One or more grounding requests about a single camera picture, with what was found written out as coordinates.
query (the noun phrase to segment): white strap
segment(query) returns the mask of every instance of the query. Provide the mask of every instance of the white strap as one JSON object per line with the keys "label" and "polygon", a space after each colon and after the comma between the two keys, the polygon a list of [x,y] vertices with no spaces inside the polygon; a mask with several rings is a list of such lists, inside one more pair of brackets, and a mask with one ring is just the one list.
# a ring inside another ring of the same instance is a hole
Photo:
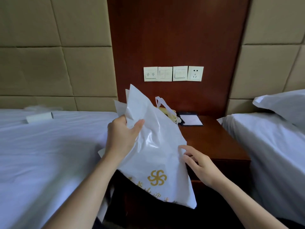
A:
{"label": "white strap", "polygon": [[162,104],[166,108],[168,113],[172,114],[173,117],[177,116],[177,114],[166,104],[166,102],[165,102],[165,100],[163,100],[163,98],[160,98],[159,96],[157,96],[156,97],[156,104],[157,104],[157,108],[159,108]]}

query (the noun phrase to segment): notepad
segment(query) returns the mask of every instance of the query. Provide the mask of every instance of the notepad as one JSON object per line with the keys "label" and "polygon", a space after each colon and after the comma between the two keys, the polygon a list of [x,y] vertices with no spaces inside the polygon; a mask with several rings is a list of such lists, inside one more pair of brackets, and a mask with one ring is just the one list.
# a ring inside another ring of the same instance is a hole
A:
{"label": "notepad", "polygon": [[183,125],[203,125],[197,115],[180,115],[185,122]]}

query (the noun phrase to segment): wooden wall panel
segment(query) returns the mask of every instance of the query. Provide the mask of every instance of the wooden wall panel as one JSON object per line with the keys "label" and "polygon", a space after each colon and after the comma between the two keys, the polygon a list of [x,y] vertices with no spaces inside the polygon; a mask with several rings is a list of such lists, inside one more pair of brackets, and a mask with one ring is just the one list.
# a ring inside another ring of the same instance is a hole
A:
{"label": "wooden wall panel", "polygon": [[[107,0],[118,98],[133,84],[177,111],[224,115],[249,0]],[[204,66],[201,82],[144,82],[146,66]]]}

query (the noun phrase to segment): pillow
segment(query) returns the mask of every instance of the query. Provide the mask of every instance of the pillow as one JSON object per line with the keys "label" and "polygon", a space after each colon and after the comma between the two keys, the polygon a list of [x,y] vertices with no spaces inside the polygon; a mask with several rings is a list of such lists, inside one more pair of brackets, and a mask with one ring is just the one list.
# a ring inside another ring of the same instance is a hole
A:
{"label": "pillow", "polygon": [[305,128],[305,89],[259,96],[253,100],[253,104],[270,109],[295,126]]}

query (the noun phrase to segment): mattress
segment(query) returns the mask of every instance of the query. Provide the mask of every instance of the mattress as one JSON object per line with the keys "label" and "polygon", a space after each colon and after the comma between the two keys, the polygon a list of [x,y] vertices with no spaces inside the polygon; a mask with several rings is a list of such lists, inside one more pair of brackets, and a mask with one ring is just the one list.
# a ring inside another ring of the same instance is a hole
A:
{"label": "mattress", "polygon": [[41,228],[100,160],[113,112],[0,110],[1,228]]}
{"label": "mattress", "polygon": [[223,127],[249,153],[254,198],[276,217],[305,225],[305,134],[277,114],[233,114]]}

